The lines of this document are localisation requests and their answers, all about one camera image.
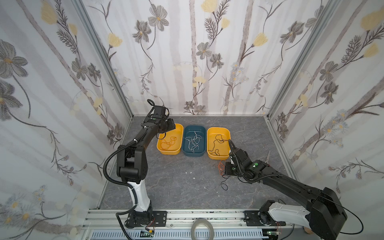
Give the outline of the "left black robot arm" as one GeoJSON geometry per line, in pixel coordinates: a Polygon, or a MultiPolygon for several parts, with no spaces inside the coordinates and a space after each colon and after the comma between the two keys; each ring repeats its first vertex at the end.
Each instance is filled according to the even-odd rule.
{"type": "Polygon", "coordinates": [[[139,133],[127,144],[120,145],[104,162],[103,175],[110,183],[125,186],[129,189],[133,206],[126,212],[117,213],[117,219],[123,229],[139,226],[150,226],[155,217],[151,200],[148,197],[145,178],[148,173],[146,149],[153,138],[166,136],[167,132],[176,128],[170,111],[165,106],[156,105],[153,100],[147,102],[152,107],[141,123],[139,133]],[[112,179],[107,173],[110,160],[116,157],[117,176],[119,181],[112,179]]]}

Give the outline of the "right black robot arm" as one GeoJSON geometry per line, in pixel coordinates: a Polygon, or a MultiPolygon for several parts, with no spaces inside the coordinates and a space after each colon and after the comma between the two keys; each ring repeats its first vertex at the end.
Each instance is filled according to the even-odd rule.
{"type": "Polygon", "coordinates": [[[329,189],[318,189],[292,179],[261,160],[252,161],[248,153],[230,144],[225,175],[236,176],[246,184],[264,184],[289,198],[297,205],[285,205],[268,200],[257,213],[262,225],[286,222],[310,229],[323,240],[335,240],[342,233],[348,219],[348,210],[344,208],[336,195],[329,189]]]}

